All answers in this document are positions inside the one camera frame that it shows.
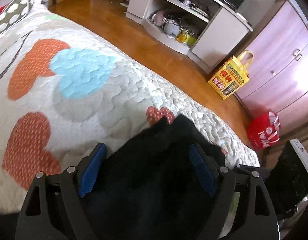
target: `bed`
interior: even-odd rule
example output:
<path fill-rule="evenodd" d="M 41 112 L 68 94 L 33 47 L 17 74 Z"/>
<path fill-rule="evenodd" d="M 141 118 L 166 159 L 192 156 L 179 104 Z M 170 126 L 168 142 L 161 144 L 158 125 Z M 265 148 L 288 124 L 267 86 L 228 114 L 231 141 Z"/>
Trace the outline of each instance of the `bed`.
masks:
<path fill-rule="evenodd" d="M 0 34 L 0 213 L 20 210 L 38 171 L 59 173 L 97 142 L 115 152 L 149 127 L 146 111 L 184 114 L 226 165 L 256 153 L 209 109 L 88 29 L 34 3 Z"/>

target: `metal screw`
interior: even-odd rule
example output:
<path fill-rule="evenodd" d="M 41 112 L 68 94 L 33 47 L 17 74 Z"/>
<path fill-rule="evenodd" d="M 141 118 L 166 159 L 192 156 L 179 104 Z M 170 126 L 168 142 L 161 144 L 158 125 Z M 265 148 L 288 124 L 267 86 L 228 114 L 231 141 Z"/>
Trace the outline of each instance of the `metal screw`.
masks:
<path fill-rule="evenodd" d="M 253 171 L 252 176 L 258 178 L 260 174 L 257 171 Z"/>
<path fill-rule="evenodd" d="M 36 178 L 41 178 L 44 176 L 44 173 L 42 171 L 36 173 Z"/>
<path fill-rule="evenodd" d="M 70 166 L 70 167 L 67 168 L 67 172 L 68 172 L 68 173 L 72 173 L 72 172 L 74 172 L 75 170 L 76 170 L 76 168 L 75 168 L 74 166 Z"/>
<path fill-rule="evenodd" d="M 229 171 L 229 169 L 225 166 L 220 167 L 220 171 L 223 173 L 227 173 Z"/>

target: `polka dot pillow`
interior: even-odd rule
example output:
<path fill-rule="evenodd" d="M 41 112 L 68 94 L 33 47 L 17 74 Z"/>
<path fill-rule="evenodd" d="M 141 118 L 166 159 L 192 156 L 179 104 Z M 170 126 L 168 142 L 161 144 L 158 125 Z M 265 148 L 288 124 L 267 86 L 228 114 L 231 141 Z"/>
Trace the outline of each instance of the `polka dot pillow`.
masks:
<path fill-rule="evenodd" d="M 33 7 L 34 0 L 12 0 L 0 14 L 0 34 L 25 18 Z"/>

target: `blue gripper pad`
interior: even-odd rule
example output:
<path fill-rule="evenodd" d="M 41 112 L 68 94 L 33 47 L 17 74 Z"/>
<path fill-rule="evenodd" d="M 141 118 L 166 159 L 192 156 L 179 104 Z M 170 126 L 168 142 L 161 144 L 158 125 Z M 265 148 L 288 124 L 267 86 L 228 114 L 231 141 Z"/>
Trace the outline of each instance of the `blue gripper pad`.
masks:
<path fill-rule="evenodd" d="M 107 157 L 107 148 L 103 143 L 98 143 L 91 154 L 84 157 L 77 165 L 77 183 L 78 183 L 78 195 L 83 198 L 86 193 L 90 193 L 96 178 L 100 166 L 103 164 L 104 159 Z"/>
<path fill-rule="evenodd" d="M 217 194 L 215 177 L 194 144 L 190 146 L 189 159 L 203 190 L 211 197 L 215 196 Z"/>

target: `yellow bag handle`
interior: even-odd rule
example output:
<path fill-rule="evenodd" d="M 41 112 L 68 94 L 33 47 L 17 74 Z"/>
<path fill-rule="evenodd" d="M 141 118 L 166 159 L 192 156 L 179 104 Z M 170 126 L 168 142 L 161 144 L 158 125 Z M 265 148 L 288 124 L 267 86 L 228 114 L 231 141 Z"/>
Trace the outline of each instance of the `yellow bag handle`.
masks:
<path fill-rule="evenodd" d="M 242 59 L 245 57 L 246 53 L 251 54 L 251 55 L 252 55 L 252 58 L 251 58 L 245 65 L 243 65 L 243 69 L 246 69 L 249 65 L 251 65 L 251 63 L 252 63 L 253 60 L 254 60 L 254 54 L 253 54 L 253 52 L 251 52 L 251 51 L 249 51 L 249 50 L 244 50 L 244 51 L 237 57 L 237 59 L 238 59 L 239 62 L 242 61 Z"/>

